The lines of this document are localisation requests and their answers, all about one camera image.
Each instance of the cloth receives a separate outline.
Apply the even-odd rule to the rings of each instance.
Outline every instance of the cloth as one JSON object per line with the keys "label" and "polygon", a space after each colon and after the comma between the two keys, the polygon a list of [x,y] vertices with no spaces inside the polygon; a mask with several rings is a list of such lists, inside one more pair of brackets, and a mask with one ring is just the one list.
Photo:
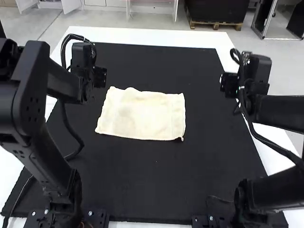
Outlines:
{"label": "cloth", "polygon": [[184,94],[110,87],[95,131],[142,140],[174,140],[186,129]]}

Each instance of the metal frame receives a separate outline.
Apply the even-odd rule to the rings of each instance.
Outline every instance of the metal frame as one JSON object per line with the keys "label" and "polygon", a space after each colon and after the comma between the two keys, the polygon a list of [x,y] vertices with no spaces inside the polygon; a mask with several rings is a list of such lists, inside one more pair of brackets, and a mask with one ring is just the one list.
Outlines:
{"label": "metal frame", "polygon": [[251,29],[257,34],[258,37],[260,37],[261,39],[265,39],[265,40],[302,40],[302,38],[298,38],[295,34],[293,34],[291,31],[289,31],[292,35],[294,35],[296,38],[267,38],[266,37],[266,33],[268,31],[268,28],[269,28],[269,25],[270,25],[270,21],[272,19],[272,15],[273,13],[275,12],[275,9],[276,9],[276,5],[277,5],[277,1],[278,0],[274,0],[272,2],[272,5],[271,5],[271,8],[270,8],[270,11],[269,11],[269,14],[268,14],[268,17],[266,19],[266,24],[264,26],[264,29],[263,29],[263,32],[261,33],[256,27],[255,27],[255,24],[256,24],[256,20],[257,20],[257,15],[259,13],[259,10],[260,10],[260,6],[261,6],[261,3],[259,2],[257,7],[256,7],[256,13],[255,13],[255,16],[252,20],[252,24],[251,24]]}

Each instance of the white cabinet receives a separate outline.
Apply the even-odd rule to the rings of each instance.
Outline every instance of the white cabinet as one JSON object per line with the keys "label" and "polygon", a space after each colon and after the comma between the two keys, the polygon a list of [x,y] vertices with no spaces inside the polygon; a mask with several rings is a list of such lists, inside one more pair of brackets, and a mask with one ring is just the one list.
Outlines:
{"label": "white cabinet", "polygon": [[86,6],[106,6],[105,0],[84,0]]}
{"label": "white cabinet", "polygon": [[39,1],[39,0],[16,0],[19,12],[22,13],[34,5],[44,5],[42,8],[61,8],[65,14],[78,9],[82,6],[81,0],[61,0],[55,2]]}
{"label": "white cabinet", "polygon": [[126,0],[106,0],[106,6],[125,7]]}
{"label": "white cabinet", "polygon": [[178,0],[126,0],[127,18],[131,12],[171,14],[176,21]]}

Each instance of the black box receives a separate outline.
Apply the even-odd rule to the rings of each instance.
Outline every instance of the black box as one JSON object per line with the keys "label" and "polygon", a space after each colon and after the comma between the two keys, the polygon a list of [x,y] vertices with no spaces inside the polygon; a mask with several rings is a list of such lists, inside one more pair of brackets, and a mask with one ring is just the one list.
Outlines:
{"label": "black box", "polygon": [[242,23],[249,0],[185,0],[185,4],[193,21]]}

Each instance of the wooden pallet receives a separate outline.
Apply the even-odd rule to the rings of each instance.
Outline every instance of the wooden pallet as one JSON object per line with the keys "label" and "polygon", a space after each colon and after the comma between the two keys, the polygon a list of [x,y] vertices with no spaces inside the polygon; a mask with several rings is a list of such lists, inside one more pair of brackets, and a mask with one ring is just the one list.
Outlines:
{"label": "wooden pallet", "polygon": [[209,22],[209,21],[195,21],[192,20],[188,7],[185,6],[185,11],[187,15],[187,19],[190,25],[190,29],[195,29],[195,25],[213,25],[213,30],[218,30],[220,25],[230,25],[230,26],[235,26],[236,31],[240,31],[242,29],[243,23],[227,23],[227,22]]}

